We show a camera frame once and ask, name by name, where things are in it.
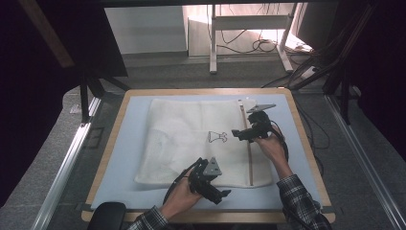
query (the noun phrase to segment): plaid sleeve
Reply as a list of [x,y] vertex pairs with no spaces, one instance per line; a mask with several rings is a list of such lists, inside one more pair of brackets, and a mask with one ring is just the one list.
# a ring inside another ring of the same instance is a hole
[[168,224],[165,217],[159,212],[156,206],[138,216],[127,230],[157,230]]
[[310,193],[296,174],[282,179],[277,184],[280,188],[283,212],[292,229],[302,230],[305,228],[291,213],[311,229],[330,229],[329,222],[320,213],[320,204],[313,201]]

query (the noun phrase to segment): white metal stand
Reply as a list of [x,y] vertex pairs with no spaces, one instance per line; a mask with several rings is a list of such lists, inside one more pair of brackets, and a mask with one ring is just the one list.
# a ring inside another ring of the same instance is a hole
[[297,3],[293,5],[292,12],[288,15],[249,15],[249,16],[216,16],[215,5],[212,5],[212,44],[210,51],[210,73],[217,72],[217,53],[215,34],[217,31],[231,30],[280,30],[284,29],[281,43],[277,45],[278,53],[281,57],[284,69],[290,73],[293,71],[292,65],[287,58],[284,46],[290,27],[292,26],[293,16],[297,8]]

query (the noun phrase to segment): person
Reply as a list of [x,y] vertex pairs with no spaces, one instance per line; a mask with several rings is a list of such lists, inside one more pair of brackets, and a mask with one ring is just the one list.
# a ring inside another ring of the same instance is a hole
[[[280,181],[277,183],[283,204],[283,213],[292,229],[331,229],[328,220],[320,213],[320,205],[313,201],[302,181],[289,167],[283,147],[275,134],[254,140],[274,164]],[[197,203],[202,195],[189,189],[187,177],[181,179],[161,208],[154,206],[138,216],[128,230],[161,229],[174,216],[184,213]]]

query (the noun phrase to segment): white fabric bag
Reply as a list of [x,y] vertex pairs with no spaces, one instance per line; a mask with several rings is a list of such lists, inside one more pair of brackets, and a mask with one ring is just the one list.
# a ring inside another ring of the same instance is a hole
[[145,151],[135,181],[169,185],[199,157],[208,160],[215,157],[222,171],[212,181],[215,186],[255,188],[270,184],[270,161],[258,144],[248,145],[231,132],[250,127],[244,121],[248,117],[245,111],[256,104],[254,100],[153,100],[147,115]]

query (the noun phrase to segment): drawing on fabric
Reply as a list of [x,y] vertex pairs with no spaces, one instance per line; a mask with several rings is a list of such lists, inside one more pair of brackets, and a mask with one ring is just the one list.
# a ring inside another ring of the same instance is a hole
[[227,141],[227,133],[223,132],[223,133],[217,133],[217,132],[213,132],[213,131],[209,131],[209,135],[208,135],[208,140],[209,143],[215,141],[215,140],[222,140],[223,143],[225,143]]

